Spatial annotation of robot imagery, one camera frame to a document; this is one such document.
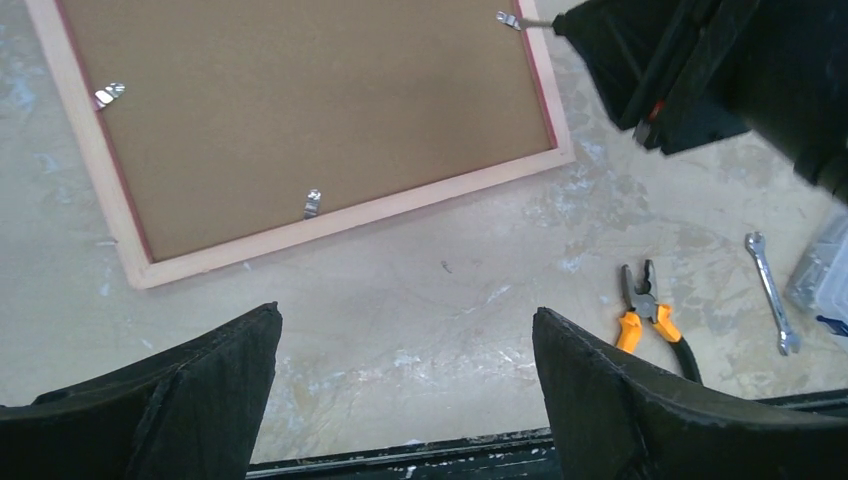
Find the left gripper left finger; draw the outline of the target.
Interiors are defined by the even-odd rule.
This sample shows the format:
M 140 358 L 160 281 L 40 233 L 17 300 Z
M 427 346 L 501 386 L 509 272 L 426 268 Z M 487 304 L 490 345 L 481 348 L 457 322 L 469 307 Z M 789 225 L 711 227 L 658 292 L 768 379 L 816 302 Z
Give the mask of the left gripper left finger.
M 242 479 L 283 318 L 263 304 L 193 340 L 1 411 L 5 479 Z

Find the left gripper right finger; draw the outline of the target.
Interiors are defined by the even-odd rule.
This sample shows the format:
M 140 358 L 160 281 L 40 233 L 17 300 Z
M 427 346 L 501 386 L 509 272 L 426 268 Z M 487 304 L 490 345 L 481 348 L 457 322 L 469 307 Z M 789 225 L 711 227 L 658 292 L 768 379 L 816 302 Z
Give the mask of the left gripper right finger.
M 600 340 L 556 311 L 533 351 L 567 479 L 843 479 L 847 393 L 747 400 Z

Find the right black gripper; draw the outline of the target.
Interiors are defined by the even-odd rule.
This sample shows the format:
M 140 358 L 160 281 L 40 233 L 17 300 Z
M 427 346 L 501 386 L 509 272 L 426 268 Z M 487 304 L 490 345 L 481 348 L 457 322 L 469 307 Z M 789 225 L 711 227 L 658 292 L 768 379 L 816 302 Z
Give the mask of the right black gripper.
M 610 121 L 637 125 L 634 140 L 665 155 L 745 131 L 720 93 L 741 44 L 730 110 L 807 183 L 846 201 L 846 2 L 585 1 L 552 25 Z

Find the pink picture frame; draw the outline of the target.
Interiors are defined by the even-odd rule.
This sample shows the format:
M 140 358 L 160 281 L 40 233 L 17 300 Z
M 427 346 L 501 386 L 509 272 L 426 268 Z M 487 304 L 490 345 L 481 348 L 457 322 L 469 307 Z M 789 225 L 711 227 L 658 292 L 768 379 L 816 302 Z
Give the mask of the pink picture frame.
M 531 1 L 30 1 L 128 283 L 570 163 Z M 126 86 L 97 111 L 92 95 Z M 304 220 L 307 193 L 320 213 Z

